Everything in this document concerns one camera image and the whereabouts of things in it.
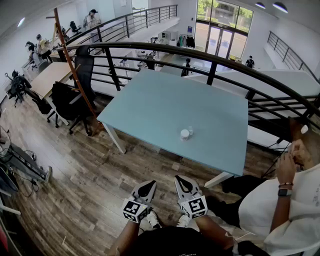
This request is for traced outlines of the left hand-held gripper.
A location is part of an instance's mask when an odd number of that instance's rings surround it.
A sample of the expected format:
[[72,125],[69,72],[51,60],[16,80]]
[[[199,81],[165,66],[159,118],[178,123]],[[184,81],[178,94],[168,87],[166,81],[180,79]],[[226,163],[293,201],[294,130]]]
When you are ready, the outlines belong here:
[[144,181],[131,192],[131,196],[123,201],[122,214],[125,219],[140,223],[152,210],[152,200],[155,195],[157,182]]

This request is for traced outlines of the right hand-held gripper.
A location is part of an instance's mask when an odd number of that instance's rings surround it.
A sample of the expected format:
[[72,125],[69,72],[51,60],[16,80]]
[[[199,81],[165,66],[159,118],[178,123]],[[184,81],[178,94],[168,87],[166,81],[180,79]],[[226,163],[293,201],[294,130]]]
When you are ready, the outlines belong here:
[[190,220],[205,216],[208,212],[206,197],[202,195],[197,182],[187,176],[176,175],[174,183],[182,212]]

